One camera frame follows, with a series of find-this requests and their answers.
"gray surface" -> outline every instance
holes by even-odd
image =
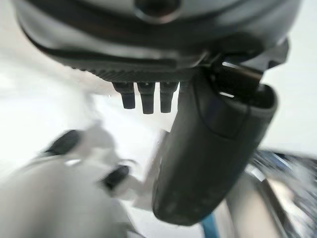
[[[53,159],[2,185],[0,237],[124,238],[134,231],[125,209],[96,183],[96,170]]]

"white wall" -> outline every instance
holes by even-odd
[[[277,115],[262,147],[317,155],[317,1],[305,0],[289,34],[286,65],[265,74],[279,95]]]

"blurred object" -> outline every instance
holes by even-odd
[[[264,175],[248,165],[214,211],[220,238],[288,238],[287,217]]]
[[[113,191],[129,175],[129,166],[119,165],[110,174],[102,179],[103,185]]]
[[[80,142],[81,136],[78,130],[69,130],[47,149],[44,153],[52,155],[65,155]]]
[[[266,177],[283,183],[292,192],[289,197],[292,202],[283,206],[295,229],[287,231],[289,237],[316,237],[317,161],[270,151],[257,151],[252,164]]]

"black rubber stud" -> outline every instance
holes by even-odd
[[[141,94],[143,113],[153,114],[155,83],[138,83],[138,89]]]
[[[177,90],[176,83],[160,83],[160,111],[161,113],[170,113],[174,92]]]
[[[125,109],[135,108],[135,95],[133,83],[112,83],[114,89],[121,94]]]

